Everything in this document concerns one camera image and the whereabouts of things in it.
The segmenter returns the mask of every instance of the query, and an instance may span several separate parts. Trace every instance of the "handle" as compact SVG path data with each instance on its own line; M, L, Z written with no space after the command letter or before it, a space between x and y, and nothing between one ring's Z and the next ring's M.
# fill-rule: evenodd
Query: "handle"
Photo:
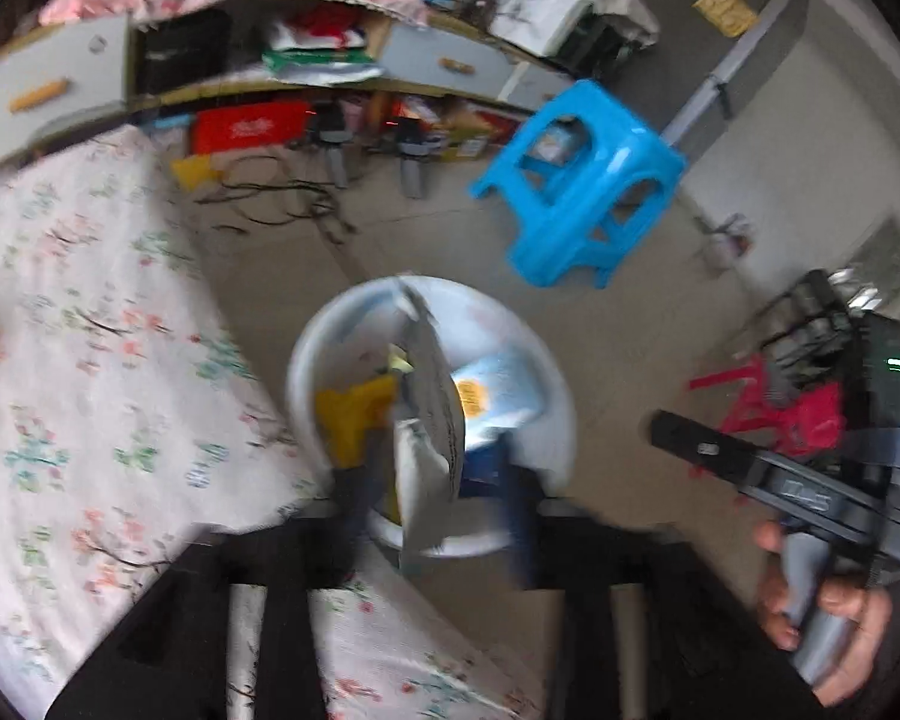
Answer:
M24 94L19 95L19 97L10 100L10 104L7 105L7 110L10 111L10 113L29 111L31 108L36 108L38 105L43 105L43 103L49 103L50 100L55 100L60 97L60 95L66 94L66 91L69 88L69 79L50 81L50 83L45 83L43 86L38 86L35 89L31 89L29 92L25 92Z
M473 65L467 65L464 62L458 62L456 59L451 59L448 56L442 56L439 60L439 66L441 66L444 70L451 71L452 73L458 73L461 76L472 76L477 69Z
M789 587L785 613L800 632L790 661L804 682L816 685L840 656L852 622L816 605L820 585L833 565L826 541L811 533L791 533L784 538L780 559Z

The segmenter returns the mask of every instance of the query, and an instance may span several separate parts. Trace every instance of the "white bucket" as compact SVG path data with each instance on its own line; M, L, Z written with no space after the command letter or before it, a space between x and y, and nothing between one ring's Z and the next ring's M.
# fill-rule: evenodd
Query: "white bucket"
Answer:
M547 398L547 410L516 432L517 461L541 472L548 493L562 490L573 467L577 417L573 400L550 351L533 330L501 303L457 284L429 276L391 276L358 285L327 303L307 323L293 348L287 373L287 408L296 440L310 457L331 466L314 415L314 394L360 384L386 367L388 343L396 340L402 314L394 305L403 280L427 301L434 328L451 370L503 346L522 350L535 364ZM501 549L509 542L487 498L453 504L447 538L431 557L471 557ZM399 549L400 526L370 513L370 533Z

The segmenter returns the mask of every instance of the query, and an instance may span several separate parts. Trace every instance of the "paper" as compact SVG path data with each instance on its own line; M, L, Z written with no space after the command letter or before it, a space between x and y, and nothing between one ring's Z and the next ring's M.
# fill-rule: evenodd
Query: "paper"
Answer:
M490 34L534 56L553 56L592 0L499 0Z
M756 23L756 13L743 0L697 0L693 6L727 37L740 37Z
M400 346L412 368L394 405L394 464L403 527L400 570L412 572L420 553L439 548L446 535L460 492L466 426L430 310L409 285L398 289L397 308L407 315Z

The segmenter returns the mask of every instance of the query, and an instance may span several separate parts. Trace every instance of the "yellow label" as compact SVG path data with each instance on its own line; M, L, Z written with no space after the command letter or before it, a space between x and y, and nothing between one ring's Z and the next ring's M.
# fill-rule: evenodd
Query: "yellow label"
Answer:
M480 382L473 379L461 379L457 382L457 394L463 406L463 416L473 419L487 410L487 390Z
M757 19L743 0L697 0L693 6L727 37L740 37Z

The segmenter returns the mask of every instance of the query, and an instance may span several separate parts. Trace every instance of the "yellow object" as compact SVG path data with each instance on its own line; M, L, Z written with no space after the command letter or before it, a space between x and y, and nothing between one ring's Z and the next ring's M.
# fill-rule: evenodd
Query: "yellow object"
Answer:
M463 416L473 419L487 410L487 388L473 379L457 382L457 394L463 406Z
M38 86L35 89L31 89L29 92L25 92L19 97L10 100L10 104L7 105L7 110L10 111L10 113L29 111L29 109L36 108L38 105L43 105L43 103L49 103L50 100L55 100L60 97L60 95L65 95L69 88L70 79L50 81L50 83L45 83L43 86Z
M727 37L740 37L757 19L743 0L697 0L693 6Z
M396 398L396 377L387 374L346 392L324 389L314 396L317 421L327 436L338 469L354 469L364 461L364 434L386 427Z
M204 181L220 180L223 171L217 170L210 164L210 156L210 154L194 154L170 162L170 169L173 171L176 183L186 191L194 191Z

